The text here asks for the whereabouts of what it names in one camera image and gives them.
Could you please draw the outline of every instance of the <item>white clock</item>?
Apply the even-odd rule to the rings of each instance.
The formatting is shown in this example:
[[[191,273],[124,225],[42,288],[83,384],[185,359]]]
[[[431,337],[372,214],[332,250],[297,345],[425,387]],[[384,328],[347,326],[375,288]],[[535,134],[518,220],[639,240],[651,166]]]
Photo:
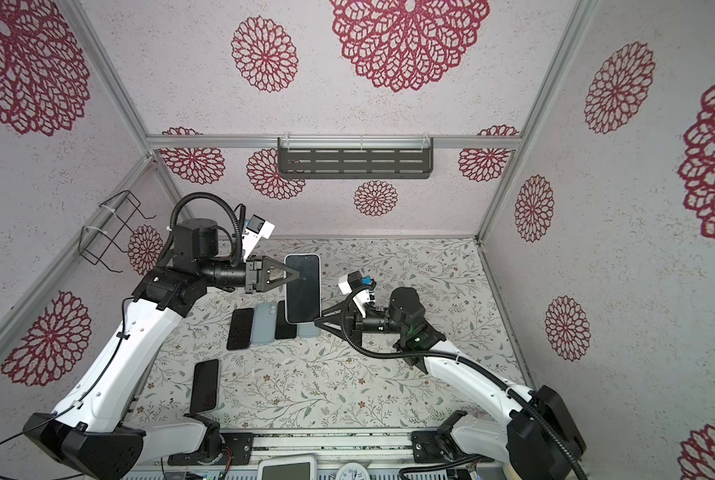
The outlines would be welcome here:
[[[339,468],[336,480],[371,480],[368,471],[359,463],[351,462]]]

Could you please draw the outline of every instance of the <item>black smartphone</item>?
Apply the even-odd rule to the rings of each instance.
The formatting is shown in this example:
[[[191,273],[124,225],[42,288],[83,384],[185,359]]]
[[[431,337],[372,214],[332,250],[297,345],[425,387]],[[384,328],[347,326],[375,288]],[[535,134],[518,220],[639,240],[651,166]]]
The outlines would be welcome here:
[[[296,338],[297,328],[285,321],[285,301],[277,302],[277,323],[274,326],[275,340],[289,340]]]
[[[254,326],[254,309],[240,308],[232,312],[227,350],[243,350],[250,346],[250,331]]]
[[[218,359],[205,360],[194,365],[192,399],[189,413],[208,412],[218,401]]]
[[[299,273],[298,279],[285,284],[285,320],[311,322],[320,316],[320,255],[286,255],[285,265]]]

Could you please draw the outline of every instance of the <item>dark gray slotted shelf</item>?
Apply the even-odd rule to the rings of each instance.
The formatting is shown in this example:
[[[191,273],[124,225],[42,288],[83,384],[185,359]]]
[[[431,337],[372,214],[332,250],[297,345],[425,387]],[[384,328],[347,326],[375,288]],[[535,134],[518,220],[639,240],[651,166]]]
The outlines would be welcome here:
[[[289,149],[277,139],[277,167],[288,180],[423,179],[433,168],[433,140],[419,150],[388,148]]]

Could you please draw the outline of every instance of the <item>zip tie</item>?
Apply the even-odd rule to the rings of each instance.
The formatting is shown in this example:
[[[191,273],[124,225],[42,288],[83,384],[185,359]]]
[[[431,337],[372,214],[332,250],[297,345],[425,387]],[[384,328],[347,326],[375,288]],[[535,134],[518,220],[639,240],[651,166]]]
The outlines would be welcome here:
[[[98,228],[98,227],[96,227],[96,226],[85,225],[83,228],[86,228],[86,229],[88,229],[88,230],[96,230],[96,231],[98,231],[98,232],[103,233],[104,235],[107,234],[106,231],[104,231],[104,230],[102,230],[102,229],[100,229],[100,228]]]

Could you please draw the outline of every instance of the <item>floral tablecloth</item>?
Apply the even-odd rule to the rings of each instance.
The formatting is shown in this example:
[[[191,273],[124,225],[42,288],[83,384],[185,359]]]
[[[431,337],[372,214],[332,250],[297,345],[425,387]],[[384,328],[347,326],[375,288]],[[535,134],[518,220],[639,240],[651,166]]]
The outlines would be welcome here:
[[[490,370],[522,382],[472,239],[267,240],[255,251],[319,254],[323,307],[343,300],[339,276],[354,270],[378,283],[377,305],[412,286],[427,320]],[[228,352],[232,311],[282,300],[282,289],[256,295],[215,291],[195,303],[164,342],[133,421],[182,416],[189,408],[194,364],[221,360],[219,406],[206,416],[226,428],[437,426],[458,408],[477,410],[443,382],[402,360],[372,360],[321,332]],[[397,335],[366,335],[363,345],[389,352]]]

